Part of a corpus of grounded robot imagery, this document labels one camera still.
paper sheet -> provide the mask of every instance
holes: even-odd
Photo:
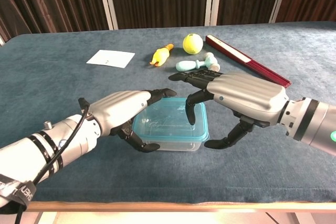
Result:
[[[135,53],[133,52],[99,50],[86,63],[111,66],[111,67],[117,67],[117,68],[125,68],[127,64],[131,61],[134,55]]]

table edge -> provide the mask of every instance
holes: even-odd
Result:
[[[199,204],[168,202],[61,202],[33,201],[27,211],[57,212],[336,212],[336,202],[273,202],[273,203],[239,203],[239,202],[204,202]]]

tennis ball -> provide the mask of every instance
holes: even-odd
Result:
[[[183,40],[183,49],[188,54],[195,55],[202,50],[203,39],[198,34],[188,34]]]

black robotic finger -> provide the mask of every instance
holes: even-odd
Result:
[[[110,135],[118,135],[121,139],[124,139],[129,145],[139,152],[154,152],[160,148],[159,144],[151,143],[145,144],[141,138],[134,131],[132,131],[133,119],[125,122],[124,124],[113,128]]]
[[[171,89],[155,89],[147,91],[151,94],[151,97],[147,100],[148,106],[157,101],[160,101],[163,97],[174,97],[177,95],[177,93]]]
[[[253,130],[254,123],[240,121],[228,134],[227,137],[221,140],[208,140],[204,146],[211,149],[222,150],[235,145],[248,132]]]
[[[190,83],[192,86],[205,89],[210,81],[213,81],[216,77],[219,77],[222,73],[218,73],[211,70],[200,70],[193,72],[179,72],[168,77],[171,81],[184,81]]]
[[[200,102],[205,102],[212,100],[214,95],[209,93],[206,89],[199,90],[196,93],[190,94],[185,101],[185,112],[187,114],[188,121],[191,125],[194,125],[196,122],[195,117],[195,104]]]

plastic container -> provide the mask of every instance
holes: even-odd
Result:
[[[195,105],[195,125],[185,113],[185,98],[163,98],[139,113],[133,131],[145,143],[158,143],[159,151],[196,151],[209,139],[204,103]]]

